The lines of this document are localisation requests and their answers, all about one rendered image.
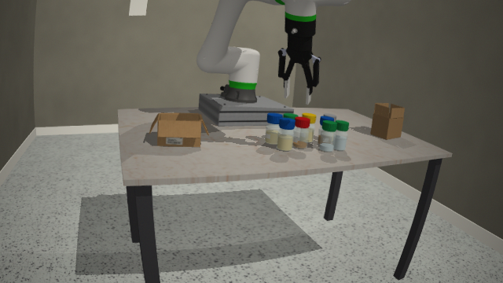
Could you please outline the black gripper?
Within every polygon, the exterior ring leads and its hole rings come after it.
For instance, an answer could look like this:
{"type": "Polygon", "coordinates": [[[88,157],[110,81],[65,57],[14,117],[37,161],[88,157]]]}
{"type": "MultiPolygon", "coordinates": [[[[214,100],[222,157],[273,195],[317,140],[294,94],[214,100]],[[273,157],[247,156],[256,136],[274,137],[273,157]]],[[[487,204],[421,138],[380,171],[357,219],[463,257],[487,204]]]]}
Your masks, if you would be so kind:
{"type": "Polygon", "coordinates": [[[294,37],[288,34],[288,48],[281,48],[278,51],[279,55],[279,68],[278,68],[278,77],[284,80],[284,89],[285,95],[284,98],[287,98],[290,90],[290,74],[292,72],[293,66],[295,63],[299,63],[302,65],[304,74],[307,81],[307,97],[306,97],[306,105],[310,103],[311,94],[313,91],[313,86],[316,87],[319,84],[319,63],[321,61],[320,57],[315,57],[312,53],[312,38],[299,38],[294,37]],[[290,48],[290,49],[289,49],[290,48]],[[303,51],[302,53],[298,51],[303,51]],[[286,54],[291,58],[287,70],[285,72],[285,58],[286,54]],[[313,78],[310,71],[310,63],[309,60],[313,60],[313,78]],[[282,73],[283,72],[283,73],[282,73]],[[310,88],[310,89],[309,89],[310,88]]]}

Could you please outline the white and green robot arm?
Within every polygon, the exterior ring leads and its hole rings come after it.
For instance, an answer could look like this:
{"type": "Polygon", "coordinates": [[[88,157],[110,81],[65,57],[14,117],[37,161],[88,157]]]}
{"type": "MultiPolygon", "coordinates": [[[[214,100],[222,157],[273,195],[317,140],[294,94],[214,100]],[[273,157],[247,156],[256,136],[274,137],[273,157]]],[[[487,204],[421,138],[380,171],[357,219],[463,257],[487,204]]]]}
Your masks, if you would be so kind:
{"type": "Polygon", "coordinates": [[[345,6],[351,0],[219,0],[207,37],[196,57],[206,73],[229,74],[229,84],[221,86],[227,101],[256,103],[255,86],[259,72],[258,51],[229,46],[237,20],[249,1],[285,5],[285,32],[299,38],[315,35],[319,6],[345,6]],[[227,49],[227,46],[228,49],[227,49]]]}

